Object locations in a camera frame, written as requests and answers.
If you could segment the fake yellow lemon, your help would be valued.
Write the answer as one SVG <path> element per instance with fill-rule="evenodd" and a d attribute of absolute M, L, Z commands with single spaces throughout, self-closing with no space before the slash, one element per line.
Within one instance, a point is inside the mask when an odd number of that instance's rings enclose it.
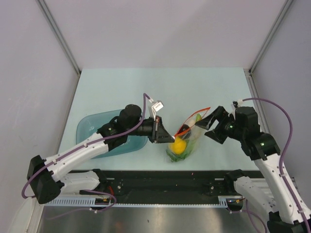
<path fill-rule="evenodd" d="M 186 147 L 186 141 L 180 137 L 176 137 L 175 141 L 169 144 L 169 149 L 171 150 L 171 152 L 177 155 L 182 154 L 185 151 Z"/>

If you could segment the fake dark plum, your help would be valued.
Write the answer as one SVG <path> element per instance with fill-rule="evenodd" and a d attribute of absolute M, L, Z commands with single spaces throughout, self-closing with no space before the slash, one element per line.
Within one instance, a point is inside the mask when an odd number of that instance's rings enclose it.
<path fill-rule="evenodd" d="M 181 129 L 179 130 L 179 134 L 183 140 L 188 139 L 191 136 L 190 126 L 187 124 L 183 124 Z"/>

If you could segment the fake white cauliflower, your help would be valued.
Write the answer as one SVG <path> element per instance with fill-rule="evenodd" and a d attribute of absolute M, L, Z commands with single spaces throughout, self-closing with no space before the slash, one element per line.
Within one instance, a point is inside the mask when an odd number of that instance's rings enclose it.
<path fill-rule="evenodd" d="M 190 127 L 192 127 L 193 125 L 195 125 L 195 123 L 196 123 L 196 121 L 197 121 L 196 119 L 197 119 L 197 114 L 191 116 L 191 117 L 189 118 L 189 120 L 188 120 L 188 125 L 189 125 Z"/>

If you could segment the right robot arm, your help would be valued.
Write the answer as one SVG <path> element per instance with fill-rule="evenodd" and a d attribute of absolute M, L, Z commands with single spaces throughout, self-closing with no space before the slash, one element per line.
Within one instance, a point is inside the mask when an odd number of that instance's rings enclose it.
<path fill-rule="evenodd" d="M 272 233 L 311 231 L 311 210 L 288 176 L 275 139 L 260 130 L 258 114 L 253 107 L 240 106 L 228 113 L 218 106 L 195 125 L 205 129 L 205 136 L 220 144 L 227 138 L 240 142 L 242 151 L 260 170 L 271 191 L 270 196 L 266 195 L 238 169 L 225 176 L 224 189 L 228 194 L 238 193 L 251 202 L 265 217 Z"/>

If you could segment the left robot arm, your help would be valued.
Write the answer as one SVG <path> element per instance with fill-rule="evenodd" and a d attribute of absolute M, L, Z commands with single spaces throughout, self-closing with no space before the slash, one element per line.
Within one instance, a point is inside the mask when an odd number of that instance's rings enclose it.
<path fill-rule="evenodd" d="M 107 190 L 107 181 L 99 169 L 85 173 L 71 171 L 98 155 L 108 153 L 127 142 L 128 136 L 145 136 L 151 143 L 173 143 L 160 116 L 145 118 L 141 108 L 127 105 L 118 116 L 100 127 L 73 148 L 43 159 L 30 160 L 26 186 L 30 186 L 38 203 L 46 204 L 62 193 L 97 193 Z"/>

